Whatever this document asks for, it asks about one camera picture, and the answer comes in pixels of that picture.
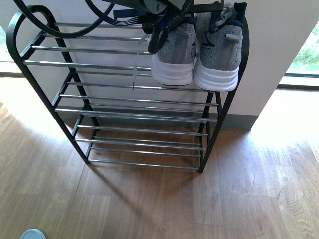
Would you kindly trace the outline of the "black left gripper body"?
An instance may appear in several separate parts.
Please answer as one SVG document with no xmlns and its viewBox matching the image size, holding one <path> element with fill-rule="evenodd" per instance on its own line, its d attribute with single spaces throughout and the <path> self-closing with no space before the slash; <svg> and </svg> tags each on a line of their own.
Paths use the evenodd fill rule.
<svg viewBox="0 0 319 239">
<path fill-rule="evenodd" d="M 172 30 L 189 14 L 215 12 L 224 7 L 223 0 L 207 4 L 195 4 L 193 0 L 141 0 L 139 3 L 147 17 L 163 15 L 160 20 L 142 21 L 142 29 L 146 34 L 152 33 L 155 26 Z"/>
</svg>

